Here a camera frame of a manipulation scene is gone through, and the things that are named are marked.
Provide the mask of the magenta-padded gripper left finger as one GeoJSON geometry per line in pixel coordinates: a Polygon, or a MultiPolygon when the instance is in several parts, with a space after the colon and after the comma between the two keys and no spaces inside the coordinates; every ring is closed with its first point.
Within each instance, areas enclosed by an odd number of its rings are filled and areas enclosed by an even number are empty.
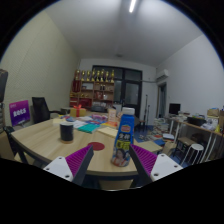
{"type": "Polygon", "coordinates": [[[67,157],[57,157],[44,170],[81,186],[93,155],[93,146],[88,145],[67,157]]]}

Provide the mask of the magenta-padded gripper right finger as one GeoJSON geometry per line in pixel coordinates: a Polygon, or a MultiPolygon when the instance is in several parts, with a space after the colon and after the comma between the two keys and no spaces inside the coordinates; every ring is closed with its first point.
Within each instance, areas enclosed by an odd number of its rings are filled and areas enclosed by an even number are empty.
{"type": "Polygon", "coordinates": [[[134,144],[129,146],[129,152],[138,172],[136,186],[145,186],[182,169],[164,153],[156,155],[134,144]]]}

